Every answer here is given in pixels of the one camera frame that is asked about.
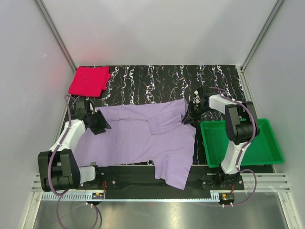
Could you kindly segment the lavender t shirt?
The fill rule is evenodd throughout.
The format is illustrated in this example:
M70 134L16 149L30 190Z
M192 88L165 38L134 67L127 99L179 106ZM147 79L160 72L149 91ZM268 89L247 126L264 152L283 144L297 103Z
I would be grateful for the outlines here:
M195 127L182 124L187 101L99 107L111 128L86 130L74 157L78 166L99 167L152 161L155 178L183 190L193 164Z

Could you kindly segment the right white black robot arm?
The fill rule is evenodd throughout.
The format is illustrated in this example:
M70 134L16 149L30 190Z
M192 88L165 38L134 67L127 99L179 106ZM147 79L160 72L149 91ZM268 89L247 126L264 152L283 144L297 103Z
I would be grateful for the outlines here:
M201 115L209 111L224 114L229 143L214 182L218 187L227 189L238 184L241 162L249 145L259 135L260 127L252 102L229 98L227 91L223 89L220 89L220 94L215 94L212 89L213 87L201 86L193 93L182 123L186 125L199 122Z

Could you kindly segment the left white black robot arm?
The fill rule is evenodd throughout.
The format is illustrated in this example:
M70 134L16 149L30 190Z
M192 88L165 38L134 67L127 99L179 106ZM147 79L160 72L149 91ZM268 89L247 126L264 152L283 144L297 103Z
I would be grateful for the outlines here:
M40 152L38 155L42 190L60 195L59 191L78 189L83 183L87 183L93 189L99 188L103 183L103 177L97 174L98 167L79 167L73 152L87 129L98 135L110 128L92 101L76 101L74 111L68 111L68 121L56 143L48 151Z

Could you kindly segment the black marbled table mat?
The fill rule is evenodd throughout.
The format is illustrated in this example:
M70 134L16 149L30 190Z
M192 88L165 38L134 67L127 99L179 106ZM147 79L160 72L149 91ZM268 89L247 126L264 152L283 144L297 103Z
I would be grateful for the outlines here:
M106 91L91 98L95 106L153 104L190 100L201 85L226 89L239 101L252 100L248 83L235 65L117 65L110 66Z

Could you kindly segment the folded pink t shirt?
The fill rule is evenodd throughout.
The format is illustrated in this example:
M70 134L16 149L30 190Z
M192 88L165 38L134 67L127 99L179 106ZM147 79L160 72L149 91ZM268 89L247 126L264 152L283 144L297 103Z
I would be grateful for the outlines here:
M68 93L83 97L100 97L110 79L109 70L109 66L78 67Z

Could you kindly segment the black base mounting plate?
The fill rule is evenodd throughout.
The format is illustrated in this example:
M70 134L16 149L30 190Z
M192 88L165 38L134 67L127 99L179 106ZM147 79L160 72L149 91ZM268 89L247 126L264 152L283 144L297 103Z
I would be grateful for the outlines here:
M97 178L92 182L80 185L80 190L110 192L111 196L138 197L150 196L156 193L165 197L204 197L208 191L230 192L244 190L243 179L240 175L238 184L232 188L218 187L215 182L217 168L208 166L191 166L183 190L166 184L163 178L156 179L155 167L149 165L128 165L100 167Z

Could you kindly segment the left connector board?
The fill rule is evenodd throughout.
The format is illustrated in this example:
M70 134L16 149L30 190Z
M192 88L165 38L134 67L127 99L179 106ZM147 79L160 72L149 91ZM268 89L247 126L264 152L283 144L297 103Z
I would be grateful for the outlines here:
M104 192L93 192L91 198L96 199L96 200L102 200L105 198L105 193Z

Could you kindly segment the connector board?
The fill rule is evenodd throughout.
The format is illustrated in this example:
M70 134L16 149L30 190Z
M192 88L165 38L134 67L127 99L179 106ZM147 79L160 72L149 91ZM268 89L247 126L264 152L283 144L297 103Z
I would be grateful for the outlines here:
M105 198L105 193L104 192L93 192L91 198L96 199L96 200L102 200Z
M221 200L227 201L227 200L233 200L235 198L234 193L223 193L221 195Z

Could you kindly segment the green plastic tray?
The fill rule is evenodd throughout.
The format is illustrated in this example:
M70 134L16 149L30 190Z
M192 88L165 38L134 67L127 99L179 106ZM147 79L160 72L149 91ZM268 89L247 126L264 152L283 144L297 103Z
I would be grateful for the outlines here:
M242 166L275 165L285 162L282 151L267 119L259 119L260 133L246 150ZM201 122L201 132L207 165L218 167L223 161L228 147L225 121Z

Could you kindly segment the right connector board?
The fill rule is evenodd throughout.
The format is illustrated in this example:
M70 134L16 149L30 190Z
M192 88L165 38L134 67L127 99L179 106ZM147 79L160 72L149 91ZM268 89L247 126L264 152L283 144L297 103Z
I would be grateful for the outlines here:
M223 193L221 195L221 200L227 201L227 200L233 200L235 198L234 193Z

